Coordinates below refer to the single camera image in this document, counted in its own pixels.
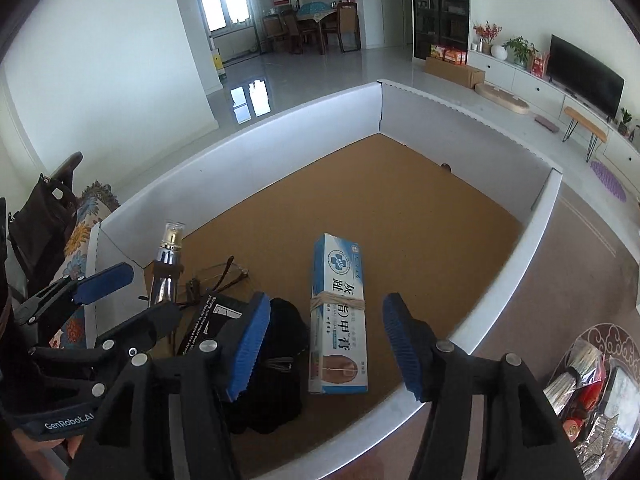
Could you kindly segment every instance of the television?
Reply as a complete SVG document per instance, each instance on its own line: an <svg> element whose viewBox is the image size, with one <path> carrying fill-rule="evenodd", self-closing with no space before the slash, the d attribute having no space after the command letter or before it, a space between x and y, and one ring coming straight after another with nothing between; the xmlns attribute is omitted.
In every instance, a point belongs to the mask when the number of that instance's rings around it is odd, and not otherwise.
<svg viewBox="0 0 640 480"><path fill-rule="evenodd" d="M551 36L546 74L608 118L616 116L625 80L585 51Z"/></svg>

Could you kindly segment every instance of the beige oval cushion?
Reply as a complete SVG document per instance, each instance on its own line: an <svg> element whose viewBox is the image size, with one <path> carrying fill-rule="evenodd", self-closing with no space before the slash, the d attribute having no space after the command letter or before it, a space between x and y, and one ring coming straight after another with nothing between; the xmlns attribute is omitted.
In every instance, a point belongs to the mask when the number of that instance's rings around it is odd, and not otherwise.
<svg viewBox="0 0 640 480"><path fill-rule="evenodd" d="M529 105L506 90L500 90L499 88L487 83L478 83L475 90L476 93L480 94L482 97L485 97L494 103L498 103L500 106L504 106L512 112L522 115L527 115L529 113Z"/></svg>

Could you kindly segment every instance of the potted plant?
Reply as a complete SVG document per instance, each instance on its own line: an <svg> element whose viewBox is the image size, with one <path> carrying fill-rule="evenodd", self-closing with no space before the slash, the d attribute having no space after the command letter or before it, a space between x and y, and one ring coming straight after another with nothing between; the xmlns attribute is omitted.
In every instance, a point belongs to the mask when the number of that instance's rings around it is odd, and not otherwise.
<svg viewBox="0 0 640 480"><path fill-rule="evenodd" d="M622 119L620 120L620 124L618 125L618 131L620 132L620 134L622 134L623 137L626 137L629 134L629 128L627 125L631 122L631 119L633 119L633 117L624 108L621 108L620 111L622 112Z"/></svg>
<svg viewBox="0 0 640 480"><path fill-rule="evenodd" d="M486 22L486 25L474 25L474 31L480 37L480 50L483 54L491 53L492 41L498 37L501 30L502 27L495 23Z"/></svg>
<svg viewBox="0 0 640 480"><path fill-rule="evenodd" d="M516 64L523 68L527 67L529 59L533 57L533 53L536 51L533 43L529 43L529 41L525 40L522 36L511 38L503 44L503 47L511 49Z"/></svg>

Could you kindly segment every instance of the vase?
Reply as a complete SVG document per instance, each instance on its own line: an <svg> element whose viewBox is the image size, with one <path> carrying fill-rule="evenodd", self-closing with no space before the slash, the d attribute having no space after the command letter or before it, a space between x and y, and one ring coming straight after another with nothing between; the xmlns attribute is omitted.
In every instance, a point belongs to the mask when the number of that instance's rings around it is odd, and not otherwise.
<svg viewBox="0 0 640 480"><path fill-rule="evenodd" d="M491 55L500 61L507 59L507 49L501 45L494 45L491 47Z"/></svg>

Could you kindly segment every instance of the purple oval rug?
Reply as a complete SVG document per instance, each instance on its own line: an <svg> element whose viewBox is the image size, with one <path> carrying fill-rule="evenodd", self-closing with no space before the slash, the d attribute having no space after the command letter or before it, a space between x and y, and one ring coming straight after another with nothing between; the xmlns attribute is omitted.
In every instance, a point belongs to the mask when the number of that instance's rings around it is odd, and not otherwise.
<svg viewBox="0 0 640 480"><path fill-rule="evenodd" d="M597 160L592 160L591 169L614 197L620 202L626 202L625 189L616 176L609 171L609 168Z"/></svg>

